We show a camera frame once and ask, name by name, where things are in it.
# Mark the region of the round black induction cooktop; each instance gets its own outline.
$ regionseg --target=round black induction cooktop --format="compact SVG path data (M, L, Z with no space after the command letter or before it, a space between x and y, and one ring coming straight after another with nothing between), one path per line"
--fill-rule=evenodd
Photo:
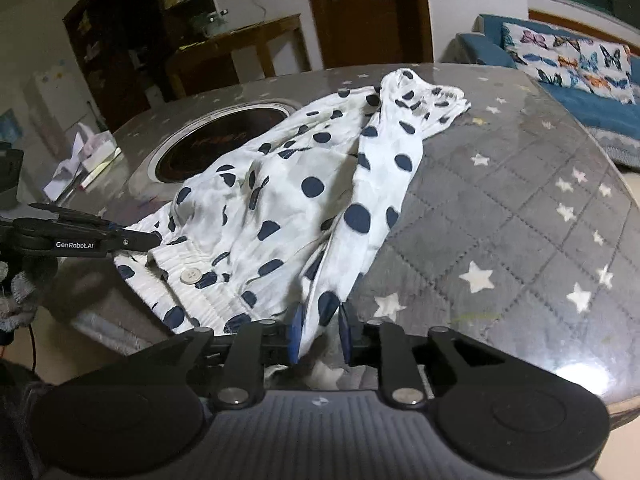
M162 182L182 182L202 173L221 155L260 136L287 118L277 108L238 110L213 119L176 142L156 166Z

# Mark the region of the button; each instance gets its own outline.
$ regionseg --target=button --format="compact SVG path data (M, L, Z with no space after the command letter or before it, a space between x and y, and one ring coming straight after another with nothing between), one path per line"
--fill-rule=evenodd
M182 271L182 274L180 275L180 281L185 285L193 285L194 283L198 282L201 277L202 273L198 269L194 269L193 267L191 267L191 269L184 269Z

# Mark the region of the wooden door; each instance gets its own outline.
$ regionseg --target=wooden door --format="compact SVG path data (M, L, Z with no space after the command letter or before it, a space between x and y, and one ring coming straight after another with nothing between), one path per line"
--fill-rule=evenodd
M311 0L326 67L433 60L427 0Z

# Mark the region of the blue sofa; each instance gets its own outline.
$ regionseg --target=blue sofa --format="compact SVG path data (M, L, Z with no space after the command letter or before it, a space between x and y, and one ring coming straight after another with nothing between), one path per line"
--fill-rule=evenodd
M515 23L540 34L584 38L584 36L562 28L552 28L543 23L516 20L506 16L481 14L478 21L479 28L482 30L481 34L471 32L458 34L456 37L466 61L474 64L516 68L516 64L509 54L502 49L503 22ZM638 56L632 56L631 78L632 83L640 84L640 57ZM623 105L614 99L599 97L582 90L562 88L542 82L540 84L584 126L617 132L640 140L640 100L636 100L637 104L635 105Z

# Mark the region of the wooden desk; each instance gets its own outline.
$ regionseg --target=wooden desk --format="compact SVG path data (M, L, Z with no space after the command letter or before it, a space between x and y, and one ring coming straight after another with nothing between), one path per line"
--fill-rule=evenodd
M265 77L276 75L273 61L267 46L267 42L285 34L293 32L296 43L305 57L306 70L309 70L309 61L306 54L305 40L300 28L300 15L285 16L268 22L255 23L243 28L236 28L210 38L203 43L195 44L184 50L175 52L166 62L166 73L174 88L176 97L186 97L182 84L181 74L194 70L198 64L212 57L229 54L233 50L255 46L260 60L260 66Z

